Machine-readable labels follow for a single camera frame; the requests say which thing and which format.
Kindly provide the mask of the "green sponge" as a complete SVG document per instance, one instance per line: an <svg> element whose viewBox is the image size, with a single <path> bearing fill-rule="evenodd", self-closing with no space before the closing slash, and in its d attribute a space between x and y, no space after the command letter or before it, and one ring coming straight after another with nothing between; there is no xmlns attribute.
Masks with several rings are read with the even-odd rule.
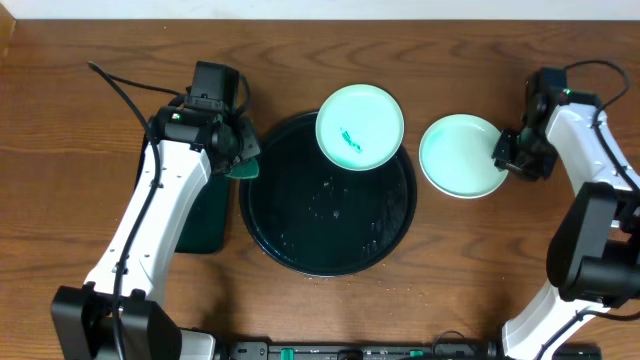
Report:
<svg viewBox="0 0 640 360"><path fill-rule="evenodd" d="M234 164L228 172L225 173L227 178L237 180L254 179L259 176L259 163L256 158L250 158L237 164Z"/></svg>

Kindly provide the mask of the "green plate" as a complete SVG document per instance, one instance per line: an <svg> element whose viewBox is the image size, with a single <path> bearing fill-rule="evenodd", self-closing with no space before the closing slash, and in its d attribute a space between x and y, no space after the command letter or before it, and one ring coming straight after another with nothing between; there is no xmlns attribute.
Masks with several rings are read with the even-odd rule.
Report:
<svg viewBox="0 0 640 360"><path fill-rule="evenodd" d="M375 169L395 155L404 137L404 116L385 90L354 84L331 94L315 123L317 144L333 164L349 171Z"/></svg>
<svg viewBox="0 0 640 360"><path fill-rule="evenodd" d="M494 125L478 116L445 116L434 122L421 139L421 170L435 188L449 196L487 196L507 178L507 172L498 169L492 158L500 135Z"/></svg>

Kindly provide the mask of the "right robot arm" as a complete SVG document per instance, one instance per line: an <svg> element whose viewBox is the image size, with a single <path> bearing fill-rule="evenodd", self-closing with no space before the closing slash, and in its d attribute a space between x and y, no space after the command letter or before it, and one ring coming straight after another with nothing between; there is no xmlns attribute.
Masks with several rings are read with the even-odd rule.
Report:
<svg viewBox="0 0 640 360"><path fill-rule="evenodd" d="M549 359L586 322L619 321L617 309L639 297L639 177L597 96L542 90L526 104L523 127L496 144L496 167L537 180L561 164L575 199L549 244L543 288L501 342L508 358Z"/></svg>

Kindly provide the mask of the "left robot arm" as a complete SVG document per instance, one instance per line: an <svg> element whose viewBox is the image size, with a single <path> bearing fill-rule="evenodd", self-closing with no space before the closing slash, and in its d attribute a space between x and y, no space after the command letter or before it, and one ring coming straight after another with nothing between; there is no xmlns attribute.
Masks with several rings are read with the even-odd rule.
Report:
<svg viewBox="0 0 640 360"><path fill-rule="evenodd" d="M163 310L166 281L194 203L214 177L254 176L260 152L244 108L165 106L144 122L134 193L107 250L80 288L51 305L67 359L212 359L216 339Z"/></svg>

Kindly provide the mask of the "rectangular dark green tray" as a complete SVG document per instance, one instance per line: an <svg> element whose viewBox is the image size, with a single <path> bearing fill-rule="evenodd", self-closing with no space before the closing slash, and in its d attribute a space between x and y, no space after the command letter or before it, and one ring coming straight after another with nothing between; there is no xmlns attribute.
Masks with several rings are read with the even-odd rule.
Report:
<svg viewBox="0 0 640 360"><path fill-rule="evenodd" d="M156 190L136 232L131 251L142 256L210 254L222 247L230 180L211 174L208 154L189 143L162 140L147 145L136 195Z"/></svg>

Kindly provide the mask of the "round black tray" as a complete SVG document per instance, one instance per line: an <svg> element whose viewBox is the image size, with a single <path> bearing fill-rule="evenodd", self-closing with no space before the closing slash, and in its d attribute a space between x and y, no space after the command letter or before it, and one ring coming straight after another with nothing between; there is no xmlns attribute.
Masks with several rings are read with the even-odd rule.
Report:
<svg viewBox="0 0 640 360"><path fill-rule="evenodd" d="M282 266L320 277L374 266L407 234L417 204L405 149L364 172L329 161L315 137L316 115L299 114L262 141L259 174L239 186L248 232Z"/></svg>

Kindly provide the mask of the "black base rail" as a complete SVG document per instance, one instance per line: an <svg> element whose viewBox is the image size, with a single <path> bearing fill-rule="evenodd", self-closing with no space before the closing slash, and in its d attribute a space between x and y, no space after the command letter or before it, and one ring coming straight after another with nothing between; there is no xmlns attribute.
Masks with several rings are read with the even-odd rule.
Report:
<svg viewBox="0 0 640 360"><path fill-rule="evenodd" d="M427 346L318 345L236 342L217 345L214 360L497 360L494 342L440 341Z"/></svg>

